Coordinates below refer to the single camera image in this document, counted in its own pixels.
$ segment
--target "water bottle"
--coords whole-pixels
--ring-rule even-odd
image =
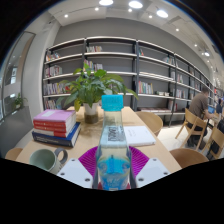
[[[122,124],[122,108],[123,96],[102,96],[104,120],[96,160],[103,190],[124,190],[129,183],[131,154]]]

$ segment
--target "blue bottle cap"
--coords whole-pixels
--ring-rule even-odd
[[[122,95],[103,95],[102,109],[104,111],[121,111],[124,108]]]

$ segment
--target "mug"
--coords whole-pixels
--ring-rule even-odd
[[[64,153],[63,159],[59,161],[58,155],[60,152]],[[57,174],[62,168],[63,164],[68,159],[68,153],[63,148],[57,148],[55,152],[49,149],[39,149],[30,156],[29,164],[37,166],[52,174]]]

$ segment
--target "light wooden table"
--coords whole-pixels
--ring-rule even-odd
[[[124,107],[124,109],[122,109],[122,119],[123,126],[146,126],[145,123],[135,114],[135,112],[130,107]],[[79,158],[86,151],[99,144],[103,126],[103,110],[99,107],[99,122],[96,124],[86,124],[84,122],[84,110],[82,107],[80,108],[79,112],[76,113],[76,120],[81,122],[81,131],[79,133],[75,146],[74,148],[63,147],[68,152],[68,160],[71,158]],[[156,144],[136,148],[138,148],[149,158],[157,157],[171,173],[181,170],[180,165],[173,158],[170,152],[165,148],[165,146],[160,142],[160,140],[153,134],[150,129],[149,131],[156,139]],[[39,143],[32,140],[22,150],[16,161],[28,164],[30,155],[35,150],[50,149],[54,151],[58,147],[61,146]]]

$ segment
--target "notebook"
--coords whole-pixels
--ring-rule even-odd
[[[125,126],[124,132],[129,146],[153,145],[155,138],[145,126]]]
[[[215,108],[208,106],[208,112],[209,112],[210,114],[214,114],[214,112],[215,112]]]

